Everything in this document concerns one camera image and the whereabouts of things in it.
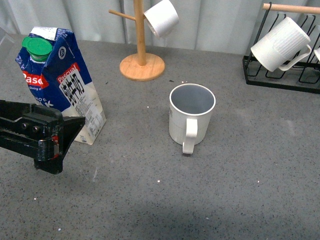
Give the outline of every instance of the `white ribbed mug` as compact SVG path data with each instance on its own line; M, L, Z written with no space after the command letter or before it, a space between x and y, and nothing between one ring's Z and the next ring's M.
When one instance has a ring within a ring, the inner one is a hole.
M182 145L184 154L192 154L194 146L206 135L216 105L215 95L202 85L188 83L175 87L169 99L170 136Z
M309 36L290 17L283 19L277 26L251 47L254 57L270 72L277 68L288 71L297 62L309 56L312 52ZM303 47L308 52L303 53L287 65L282 65L292 58Z

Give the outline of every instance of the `milk carton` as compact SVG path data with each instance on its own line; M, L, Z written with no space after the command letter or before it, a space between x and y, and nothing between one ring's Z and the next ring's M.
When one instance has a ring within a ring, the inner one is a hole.
M75 141L93 144L106 116L74 33L34 27L15 61L39 104L60 110L64 117L85 117Z

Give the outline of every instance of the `gray countertop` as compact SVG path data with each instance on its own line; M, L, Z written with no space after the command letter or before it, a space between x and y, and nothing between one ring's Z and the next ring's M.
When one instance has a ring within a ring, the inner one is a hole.
M35 103L14 38L0 99ZM0 239L320 239L320 95L247 85L241 55L164 47L146 47L164 74L131 81L119 64L135 45L78 44L106 124L58 175L0 148ZM216 97L191 156L169 135L169 94L186 82Z

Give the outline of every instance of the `white curtain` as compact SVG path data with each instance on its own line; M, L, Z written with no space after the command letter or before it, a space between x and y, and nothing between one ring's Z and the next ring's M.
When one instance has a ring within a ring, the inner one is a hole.
M144 10L160 0L144 0ZM145 44L243 55L252 43L265 0L171 0L180 22L167 38L157 39L145 24ZM273 4L320 7L319 0L274 0ZM0 27L27 35L34 26L72 30L77 40L136 44L133 0L1 0ZM291 13L295 20L299 14Z

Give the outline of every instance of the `wooden base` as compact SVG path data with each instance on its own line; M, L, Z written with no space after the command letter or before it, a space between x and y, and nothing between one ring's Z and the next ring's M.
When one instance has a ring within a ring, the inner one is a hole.
M133 81L145 82L159 77L166 68L165 62L161 57L146 53L146 65L138 64L138 54L127 56L120 63L120 72L128 79Z

